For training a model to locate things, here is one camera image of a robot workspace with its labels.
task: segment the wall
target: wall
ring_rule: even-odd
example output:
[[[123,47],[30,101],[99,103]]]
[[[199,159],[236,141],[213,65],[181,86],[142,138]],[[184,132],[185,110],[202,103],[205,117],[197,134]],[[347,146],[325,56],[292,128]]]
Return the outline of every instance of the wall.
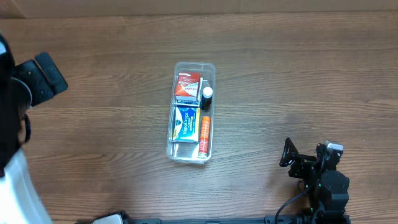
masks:
[[[398,0],[0,0],[0,17],[391,11]]]

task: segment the wooden table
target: wooden table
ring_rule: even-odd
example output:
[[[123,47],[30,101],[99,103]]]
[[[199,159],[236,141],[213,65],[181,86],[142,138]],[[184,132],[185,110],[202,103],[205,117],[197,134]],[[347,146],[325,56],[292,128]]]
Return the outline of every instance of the wooden table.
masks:
[[[353,223],[398,215],[398,12],[1,20],[17,62],[48,51],[69,90],[29,111],[25,153],[57,223],[275,214],[298,194],[284,139],[345,146]],[[165,155],[174,65],[218,69],[213,157]],[[294,213],[305,198],[287,207]]]

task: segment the tube cap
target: tube cap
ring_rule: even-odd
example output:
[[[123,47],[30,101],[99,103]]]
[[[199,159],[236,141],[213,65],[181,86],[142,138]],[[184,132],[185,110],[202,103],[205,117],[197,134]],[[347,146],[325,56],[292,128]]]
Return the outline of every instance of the tube cap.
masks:
[[[204,87],[202,95],[205,98],[210,98],[213,96],[213,89],[211,87]]]

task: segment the bottle with white cap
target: bottle with white cap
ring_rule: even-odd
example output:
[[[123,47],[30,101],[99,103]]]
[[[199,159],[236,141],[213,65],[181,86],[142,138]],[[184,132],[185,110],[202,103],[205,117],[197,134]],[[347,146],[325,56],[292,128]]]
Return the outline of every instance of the bottle with white cap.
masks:
[[[211,99],[213,98],[213,89],[211,87],[204,87],[201,93],[201,109],[204,111],[209,110]]]

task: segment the plastic container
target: plastic container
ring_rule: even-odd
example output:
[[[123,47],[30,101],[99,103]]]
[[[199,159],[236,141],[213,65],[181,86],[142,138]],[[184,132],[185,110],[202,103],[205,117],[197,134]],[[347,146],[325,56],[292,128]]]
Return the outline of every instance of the plastic container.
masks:
[[[207,111],[200,110],[200,121],[199,121],[199,135],[202,117],[211,117],[210,134],[208,140],[208,155],[207,157],[198,157],[199,142],[176,142],[173,140],[173,132],[175,126],[175,110],[176,110],[176,99],[175,99],[175,88],[177,85],[178,75],[180,72],[193,72],[200,73],[203,78],[203,83],[200,87],[200,91],[206,86],[210,86],[213,89],[213,99],[211,101],[210,109]],[[216,68],[212,63],[202,62],[179,62],[175,65],[174,69],[174,82],[172,100],[170,105],[170,118],[169,118],[169,132],[167,135],[167,157],[175,161],[190,162],[196,164],[204,164],[211,157],[213,148],[213,128],[214,128],[214,112],[215,112],[215,96],[216,96]]]

